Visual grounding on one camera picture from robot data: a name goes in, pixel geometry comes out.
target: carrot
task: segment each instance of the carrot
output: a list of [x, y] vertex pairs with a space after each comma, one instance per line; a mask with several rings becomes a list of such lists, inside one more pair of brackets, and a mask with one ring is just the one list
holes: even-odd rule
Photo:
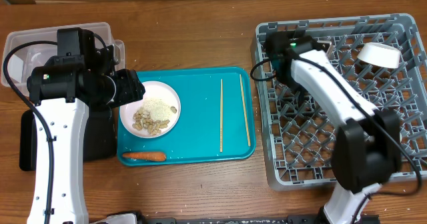
[[159, 151], [123, 153], [122, 157], [147, 160], [147, 161], [165, 161], [166, 160], [166, 154]]

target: plate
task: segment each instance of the plate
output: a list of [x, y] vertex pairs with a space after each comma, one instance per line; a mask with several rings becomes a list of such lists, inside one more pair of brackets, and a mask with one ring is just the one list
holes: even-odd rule
[[[129, 103], [127, 105], [120, 107], [120, 120], [123, 123], [123, 126], [127, 131], [134, 134], [137, 137], [141, 138], [155, 138], [160, 137], [168, 133], [175, 124], [178, 122], [179, 114], [181, 114], [181, 101], [179, 100], [178, 94], [173, 90], [169, 85], [159, 82], [159, 81], [146, 81], [143, 82], [142, 85], [145, 87], [145, 94], [141, 101], [135, 101], [133, 103]], [[164, 101], [171, 107], [176, 107], [177, 112], [170, 117], [170, 122], [167, 125], [167, 128], [161, 129], [161, 133], [157, 135], [150, 135], [148, 130], [142, 129], [138, 131], [132, 127], [132, 124], [135, 123], [133, 120], [133, 114], [142, 107], [144, 101], [147, 98], [158, 98]]]

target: wooden table surface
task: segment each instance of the wooden table surface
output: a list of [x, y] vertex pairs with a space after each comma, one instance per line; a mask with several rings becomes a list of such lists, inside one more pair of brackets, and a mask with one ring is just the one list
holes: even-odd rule
[[[411, 14], [427, 43], [427, 0], [237, 0], [0, 6], [0, 48], [12, 31], [105, 21], [125, 43], [127, 68], [238, 65], [249, 72], [259, 23], [385, 13]], [[251, 86], [257, 97], [254, 82]], [[27, 108], [10, 88], [1, 86], [0, 97], [0, 223], [24, 223], [35, 183], [35, 173], [18, 166], [20, 120]], [[253, 104], [259, 111], [259, 103]], [[257, 130], [260, 121], [256, 116]], [[387, 189], [413, 186], [393, 183]], [[331, 194], [331, 189], [271, 190], [259, 132], [256, 150], [245, 161], [138, 168], [117, 158], [86, 163], [84, 191], [91, 220], [132, 209], [177, 219], [285, 217], [317, 213]], [[425, 223], [426, 197], [426, 188], [416, 197], [375, 197], [365, 213], [379, 214], [382, 223]]]

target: blue tray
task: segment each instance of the blue tray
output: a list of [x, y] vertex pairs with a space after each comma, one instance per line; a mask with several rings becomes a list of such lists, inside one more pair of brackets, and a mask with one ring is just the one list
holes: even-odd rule
[[[254, 112], [248, 74], [239, 67], [140, 71], [139, 80], [161, 81], [175, 89], [181, 101], [181, 115], [165, 135], [142, 139], [129, 133], [119, 118], [117, 156], [127, 166], [165, 165], [226, 161], [248, 158], [255, 150]], [[248, 146], [240, 78], [244, 85], [251, 146]], [[223, 79], [224, 132], [220, 153], [220, 91]], [[129, 151], [163, 151], [166, 161], [131, 160]]]

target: grid basket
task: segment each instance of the grid basket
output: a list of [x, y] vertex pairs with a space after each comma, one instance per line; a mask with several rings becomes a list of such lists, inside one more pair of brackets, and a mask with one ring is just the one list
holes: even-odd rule
[[[262, 45], [269, 33], [285, 31], [289, 38], [311, 35], [314, 39], [331, 41], [331, 64], [363, 97], [379, 110], [393, 109], [400, 116], [402, 146], [421, 171], [427, 175], [427, 79], [426, 52], [415, 20], [408, 14], [375, 15], [278, 21], [261, 23], [252, 43], [253, 65], [267, 59]], [[357, 55], [365, 43], [377, 42], [400, 50], [396, 69], [365, 65]], [[271, 63], [254, 73], [271, 77]], [[262, 112], [262, 142], [267, 179], [277, 191], [316, 187], [335, 182], [330, 158], [336, 140], [333, 125], [311, 95], [299, 93], [275, 79], [257, 82]], [[402, 170], [391, 181], [415, 178], [409, 163], [402, 159]]]

